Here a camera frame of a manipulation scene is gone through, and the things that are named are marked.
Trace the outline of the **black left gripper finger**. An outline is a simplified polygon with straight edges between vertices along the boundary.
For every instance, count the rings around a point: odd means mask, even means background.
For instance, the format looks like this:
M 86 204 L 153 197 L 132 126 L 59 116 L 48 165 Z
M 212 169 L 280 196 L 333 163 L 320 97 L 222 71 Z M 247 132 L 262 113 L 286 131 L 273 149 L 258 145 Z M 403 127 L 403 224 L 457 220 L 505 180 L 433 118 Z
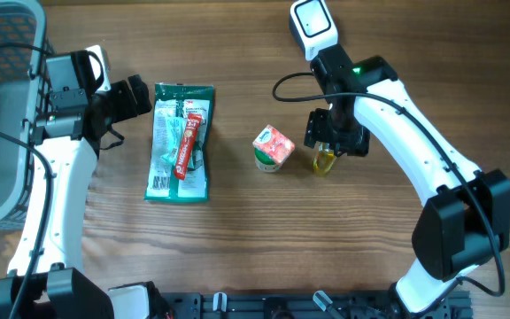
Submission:
M 112 123 L 132 119 L 136 116 L 136 101 L 126 81 L 113 83 L 108 92 L 108 99 L 112 105 Z
M 135 98 L 135 112 L 137 115 L 149 113 L 152 109 L 150 93 L 147 84 L 139 74 L 127 78 Z

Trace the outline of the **green 3M gloves package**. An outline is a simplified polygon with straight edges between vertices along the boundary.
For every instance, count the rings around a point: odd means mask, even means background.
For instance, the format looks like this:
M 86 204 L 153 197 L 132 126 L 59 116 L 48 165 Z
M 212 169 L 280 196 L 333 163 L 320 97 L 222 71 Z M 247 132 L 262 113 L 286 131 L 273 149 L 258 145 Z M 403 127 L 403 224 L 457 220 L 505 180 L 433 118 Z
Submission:
M 146 201 L 208 199 L 205 145 L 213 119 L 214 87 L 158 83 L 152 122 Z

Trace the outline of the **yellow oil bottle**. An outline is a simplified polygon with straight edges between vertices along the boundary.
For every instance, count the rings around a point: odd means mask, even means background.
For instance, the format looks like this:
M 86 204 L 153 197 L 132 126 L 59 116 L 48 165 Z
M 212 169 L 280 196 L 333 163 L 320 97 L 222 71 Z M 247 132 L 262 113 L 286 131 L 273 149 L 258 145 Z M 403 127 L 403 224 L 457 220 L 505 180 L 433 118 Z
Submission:
M 335 152 L 327 143 L 320 143 L 313 158 L 313 172 L 318 176 L 326 176 L 336 162 Z

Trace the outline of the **white wet wipe sachet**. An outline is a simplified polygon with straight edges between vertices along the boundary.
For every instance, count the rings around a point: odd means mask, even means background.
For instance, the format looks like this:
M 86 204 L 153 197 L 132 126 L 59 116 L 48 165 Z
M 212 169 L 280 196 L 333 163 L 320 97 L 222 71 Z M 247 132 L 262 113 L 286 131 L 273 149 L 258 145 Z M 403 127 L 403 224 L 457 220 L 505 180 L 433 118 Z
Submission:
M 180 149 L 186 121 L 182 117 L 165 117 L 165 143 L 162 147 L 161 159 L 174 165 Z

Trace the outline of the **red Nescafe coffee sachet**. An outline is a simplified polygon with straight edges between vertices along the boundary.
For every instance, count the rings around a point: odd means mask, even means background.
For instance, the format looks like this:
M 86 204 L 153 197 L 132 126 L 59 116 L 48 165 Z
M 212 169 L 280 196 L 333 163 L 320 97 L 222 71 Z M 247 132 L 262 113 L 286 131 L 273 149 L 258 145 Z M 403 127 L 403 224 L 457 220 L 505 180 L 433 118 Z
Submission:
M 202 115 L 189 113 L 185 129 L 182 133 L 182 140 L 177 154 L 174 175 L 179 180 L 184 180 L 188 171 L 189 158 L 197 138 L 197 132 L 202 122 Z

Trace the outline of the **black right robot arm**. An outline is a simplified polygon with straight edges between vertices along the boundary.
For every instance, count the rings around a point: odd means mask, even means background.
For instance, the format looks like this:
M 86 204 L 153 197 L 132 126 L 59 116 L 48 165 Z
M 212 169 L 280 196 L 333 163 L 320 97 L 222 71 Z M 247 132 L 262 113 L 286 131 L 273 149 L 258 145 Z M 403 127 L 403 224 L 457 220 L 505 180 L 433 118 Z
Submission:
M 451 146 L 383 58 L 353 63 L 336 44 L 319 51 L 310 69 L 329 107 L 310 113 L 305 145 L 365 157 L 375 136 L 420 198 L 415 260 L 393 286 L 402 312 L 425 315 L 478 266 L 500 267 L 510 239 L 509 179 L 498 169 L 484 173 Z

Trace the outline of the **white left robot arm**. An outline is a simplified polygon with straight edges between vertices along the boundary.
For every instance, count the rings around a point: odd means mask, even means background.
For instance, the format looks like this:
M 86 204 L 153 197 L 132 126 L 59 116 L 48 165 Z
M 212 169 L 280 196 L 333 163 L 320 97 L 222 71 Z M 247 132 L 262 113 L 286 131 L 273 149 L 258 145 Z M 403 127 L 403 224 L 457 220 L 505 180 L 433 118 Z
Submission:
M 85 200 L 113 124 L 151 111 L 139 75 L 111 82 L 98 45 L 47 54 L 50 91 L 27 142 L 34 157 L 22 240 L 0 279 L 0 318 L 113 318 L 111 297 L 83 273 Z

